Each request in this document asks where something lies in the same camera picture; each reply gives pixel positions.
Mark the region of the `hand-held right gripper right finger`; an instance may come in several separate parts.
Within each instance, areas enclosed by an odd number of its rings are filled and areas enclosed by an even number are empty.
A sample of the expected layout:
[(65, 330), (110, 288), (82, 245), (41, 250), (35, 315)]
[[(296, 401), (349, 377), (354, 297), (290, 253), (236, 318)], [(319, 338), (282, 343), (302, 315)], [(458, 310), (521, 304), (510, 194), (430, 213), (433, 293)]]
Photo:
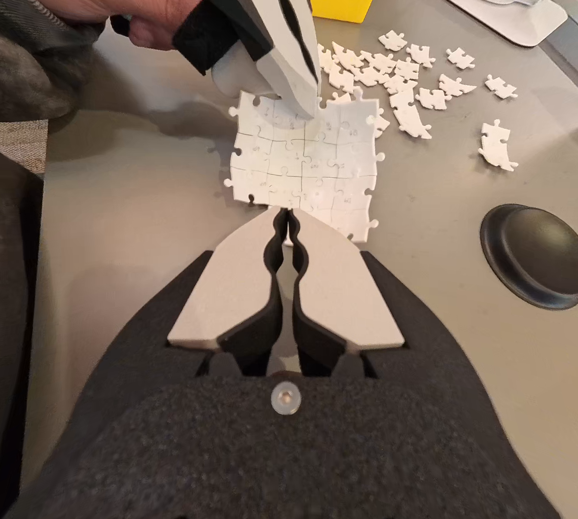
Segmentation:
[(330, 376), (346, 354), (401, 348), (405, 339), (362, 251), (301, 210), (289, 211), (297, 279), (293, 336), (304, 376)]

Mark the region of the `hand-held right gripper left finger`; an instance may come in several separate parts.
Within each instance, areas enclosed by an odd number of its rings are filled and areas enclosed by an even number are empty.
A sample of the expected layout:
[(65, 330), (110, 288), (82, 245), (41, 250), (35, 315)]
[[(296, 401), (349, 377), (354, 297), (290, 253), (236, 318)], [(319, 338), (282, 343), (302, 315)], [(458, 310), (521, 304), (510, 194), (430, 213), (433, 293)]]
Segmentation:
[(168, 343), (229, 353), (246, 376), (264, 375), (283, 323), (277, 273), (287, 227), (288, 210), (271, 207), (209, 252)]

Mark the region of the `curved assembled puzzle section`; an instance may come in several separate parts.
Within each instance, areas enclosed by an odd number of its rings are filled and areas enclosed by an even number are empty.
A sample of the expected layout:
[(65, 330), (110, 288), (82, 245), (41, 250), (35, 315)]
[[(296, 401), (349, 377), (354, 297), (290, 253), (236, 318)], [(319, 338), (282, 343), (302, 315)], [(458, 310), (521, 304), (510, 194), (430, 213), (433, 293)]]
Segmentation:
[(224, 185), (246, 204), (301, 209), (355, 243), (379, 222), (370, 215), (376, 140), (389, 125), (378, 99), (333, 93), (305, 120), (281, 99), (240, 93), (229, 114), (237, 133)]

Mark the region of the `pile of white puzzle pieces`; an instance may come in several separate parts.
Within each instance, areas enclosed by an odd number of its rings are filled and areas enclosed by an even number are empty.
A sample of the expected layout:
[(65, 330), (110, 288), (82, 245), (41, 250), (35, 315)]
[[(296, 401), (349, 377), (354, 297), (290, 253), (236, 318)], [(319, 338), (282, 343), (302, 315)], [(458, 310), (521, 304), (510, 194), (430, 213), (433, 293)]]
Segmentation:
[(388, 55), (361, 51), (356, 53), (332, 42), (331, 48), (317, 45), (321, 70), (330, 85), (345, 94), (353, 94), (357, 85), (367, 88), (382, 86), (398, 121), (399, 130), (414, 138), (430, 139), (430, 125), (422, 122), (415, 102), (422, 108), (435, 111), (447, 109), (453, 98), (476, 89), (460, 77), (439, 75), (437, 88), (418, 86), (421, 69), (432, 69), (436, 59), (429, 46), (408, 45), (403, 33), (391, 30), (379, 36), (379, 42)]

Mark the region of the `joined white puzzle piece pair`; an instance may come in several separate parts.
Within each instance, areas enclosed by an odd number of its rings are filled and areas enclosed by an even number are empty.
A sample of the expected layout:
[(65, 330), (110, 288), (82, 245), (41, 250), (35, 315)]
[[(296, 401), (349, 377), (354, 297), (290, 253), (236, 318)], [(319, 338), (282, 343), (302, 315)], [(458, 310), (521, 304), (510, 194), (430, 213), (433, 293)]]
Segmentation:
[(508, 154), (508, 140), (510, 130), (502, 128), (499, 119), (494, 120), (493, 124), (482, 123), (481, 126), (481, 147), (478, 148), (478, 154), (491, 166), (501, 168), (508, 172), (514, 172), (518, 163), (512, 162)]

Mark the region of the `black round stand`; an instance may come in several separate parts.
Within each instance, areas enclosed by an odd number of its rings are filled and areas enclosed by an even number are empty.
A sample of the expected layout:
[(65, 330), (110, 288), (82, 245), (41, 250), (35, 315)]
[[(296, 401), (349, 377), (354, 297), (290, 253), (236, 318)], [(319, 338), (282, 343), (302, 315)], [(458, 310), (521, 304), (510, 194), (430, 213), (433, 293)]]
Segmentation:
[(488, 266), (518, 298), (553, 311), (577, 306), (577, 233), (565, 221), (502, 204), (486, 213), (479, 236)]

